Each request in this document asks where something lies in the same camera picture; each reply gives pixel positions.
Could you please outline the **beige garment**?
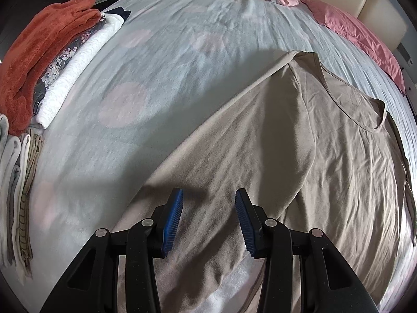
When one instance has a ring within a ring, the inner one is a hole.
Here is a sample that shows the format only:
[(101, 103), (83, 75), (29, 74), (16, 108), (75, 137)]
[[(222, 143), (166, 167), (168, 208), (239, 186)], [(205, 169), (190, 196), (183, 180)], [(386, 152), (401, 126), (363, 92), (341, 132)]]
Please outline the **beige garment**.
[(235, 192), (291, 229), (322, 229), (375, 302), (399, 263), (414, 212), (411, 167), (391, 114), (313, 52), (283, 55), (186, 138), (117, 224), (125, 229), (175, 187), (184, 209), (173, 250), (156, 261), (163, 312), (191, 312), (247, 257)]

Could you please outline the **white folded clothes stack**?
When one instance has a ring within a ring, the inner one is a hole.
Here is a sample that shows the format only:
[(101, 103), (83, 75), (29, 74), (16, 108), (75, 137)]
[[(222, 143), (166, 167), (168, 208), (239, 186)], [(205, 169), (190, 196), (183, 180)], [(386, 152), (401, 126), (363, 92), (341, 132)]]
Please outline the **white folded clothes stack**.
[(20, 247), (20, 219), (30, 135), (9, 134), (9, 120), (1, 115), (1, 266), (16, 267), (19, 280), (28, 275)]

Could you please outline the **striped olive folded cloth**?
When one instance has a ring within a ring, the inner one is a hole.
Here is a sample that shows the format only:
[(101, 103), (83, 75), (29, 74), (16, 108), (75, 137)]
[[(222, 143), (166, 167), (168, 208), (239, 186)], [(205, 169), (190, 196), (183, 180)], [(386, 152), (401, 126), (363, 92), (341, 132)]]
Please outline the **striped olive folded cloth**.
[(30, 262), (33, 259), (33, 251), (30, 243), (30, 191), (32, 189), (35, 178), (36, 168), (38, 165), (39, 156), (43, 147), (43, 137), (37, 134), (34, 130), (28, 131), (30, 137), (30, 144), (28, 148), (28, 158), (26, 165), (26, 176), (23, 183), (23, 193), (20, 204), (19, 217), (19, 247), (20, 257), (24, 265), (24, 270), (27, 276), (31, 275)]

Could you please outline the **light blue bed sheet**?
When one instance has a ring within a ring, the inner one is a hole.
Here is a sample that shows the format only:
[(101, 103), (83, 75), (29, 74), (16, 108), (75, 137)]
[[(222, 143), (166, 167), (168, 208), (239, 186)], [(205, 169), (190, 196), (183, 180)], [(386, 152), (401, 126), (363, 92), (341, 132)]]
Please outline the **light blue bed sheet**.
[[(289, 52), (385, 103), (406, 148), (416, 198), (416, 123), (391, 78), (305, 5), (264, 0), (121, 0), (126, 23), (79, 76), (44, 134), (30, 194), (33, 277), (15, 293), (39, 312), (80, 248), (117, 224), (159, 165), (207, 119)], [(381, 302), (401, 302), (416, 266), (406, 212), (399, 263)], [(192, 312), (254, 312), (261, 263), (247, 257)]]

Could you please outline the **floral dark folded cloth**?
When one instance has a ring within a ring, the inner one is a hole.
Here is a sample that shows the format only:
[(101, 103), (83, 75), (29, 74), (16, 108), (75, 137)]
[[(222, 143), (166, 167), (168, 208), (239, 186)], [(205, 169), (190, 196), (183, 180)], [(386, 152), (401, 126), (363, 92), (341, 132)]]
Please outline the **floral dark folded cloth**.
[(63, 72), (64, 68), (68, 65), (75, 53), (85, 44), (85, 42), (93, 36), (97, 31), (101, 30), (106, 24), (104, 16), (101, 16), (97, 24), (90, 29), (74, 36), (70, 42), (61, 50), (58, 55), (47, 66), (44, 73), (38, 79), (35, 84), (33, 95), (33, 116), (38, 113), (38, 109), (41, 106), (46, 92), (50, 88), (51, 84), (55, 82), (59, 75)]

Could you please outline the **white folded cloth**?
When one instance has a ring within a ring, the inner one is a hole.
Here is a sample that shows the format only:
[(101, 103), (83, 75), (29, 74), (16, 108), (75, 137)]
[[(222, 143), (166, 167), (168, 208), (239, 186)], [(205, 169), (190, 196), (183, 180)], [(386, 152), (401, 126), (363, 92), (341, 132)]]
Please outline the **white folded cloth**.
[(102, 14), (105, 17), (106, 24), (85, 42), (64, 68), (58, 79), (51, 84), (38, 109), (38, 113), (33, 116), (31, 124), (39, 125), (43, 129), (48, 128), (80, 74), (102, 46), (121, 28), (124, 18), (128, 15), (129, 12), (121, 7), (114, 9), (111, 13)]

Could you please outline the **dark pink pillow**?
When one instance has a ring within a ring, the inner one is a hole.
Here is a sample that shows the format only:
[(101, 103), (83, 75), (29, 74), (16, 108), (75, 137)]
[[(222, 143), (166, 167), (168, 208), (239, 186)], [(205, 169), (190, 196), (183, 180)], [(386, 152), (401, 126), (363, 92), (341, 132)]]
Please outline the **dark pink pillow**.
[(378, 36), (351, 14), (331, 4), (320, 0), (301, 0), (301, 2), (307, 5), (318, 24), (334, 31), (366, 53), (391, 78), (400, 93), (406, 95), (399, 63)]

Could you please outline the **orange fluffy towel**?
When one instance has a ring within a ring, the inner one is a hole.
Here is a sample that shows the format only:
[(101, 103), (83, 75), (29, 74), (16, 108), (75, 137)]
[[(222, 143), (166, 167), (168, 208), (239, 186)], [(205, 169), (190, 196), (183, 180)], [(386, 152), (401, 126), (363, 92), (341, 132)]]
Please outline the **orange fluffy towel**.
[(72, 38), (91, 28), (101, 14), (95, 0), (50, 4), (29, 22), (1, 63), (1, 114), (9, 134), (19, 136), (33, 116), (35, 85)]

